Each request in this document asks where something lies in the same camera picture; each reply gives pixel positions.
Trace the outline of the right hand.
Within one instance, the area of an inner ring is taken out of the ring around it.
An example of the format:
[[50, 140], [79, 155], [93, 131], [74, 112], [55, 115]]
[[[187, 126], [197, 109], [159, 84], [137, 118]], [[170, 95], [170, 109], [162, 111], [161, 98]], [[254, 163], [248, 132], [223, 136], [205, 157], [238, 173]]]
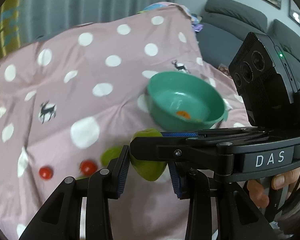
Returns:
[[[300, 177], [300, 167], [276, 175], [271, 182], [271, 187], [274, 190], [280, 190], [288, 187], [287, 197], [291, 195]], [[266, 208], [269, 204], [269, 197], [264, 193], [264, 187], [256, 180], [249, 180], [247, 183], [250, 199], [258, 208]]]

